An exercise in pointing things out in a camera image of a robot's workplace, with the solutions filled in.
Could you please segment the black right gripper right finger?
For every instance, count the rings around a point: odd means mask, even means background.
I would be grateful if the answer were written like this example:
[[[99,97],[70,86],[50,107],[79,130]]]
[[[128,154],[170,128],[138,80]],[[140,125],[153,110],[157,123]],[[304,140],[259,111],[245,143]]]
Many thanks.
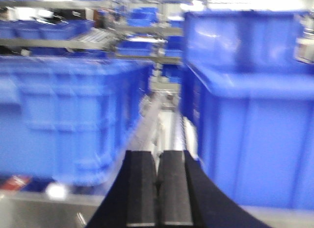
[[[158,178],[162,228],[268,227],[225,195],[186,150],[163,152]]]

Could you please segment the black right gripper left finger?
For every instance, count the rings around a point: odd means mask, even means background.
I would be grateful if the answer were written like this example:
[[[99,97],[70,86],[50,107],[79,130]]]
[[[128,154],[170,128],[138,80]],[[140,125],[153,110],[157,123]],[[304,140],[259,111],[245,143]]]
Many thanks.
[[[156,168],[149,151],[126,151],[108,194],[88,228],[155,228]]]

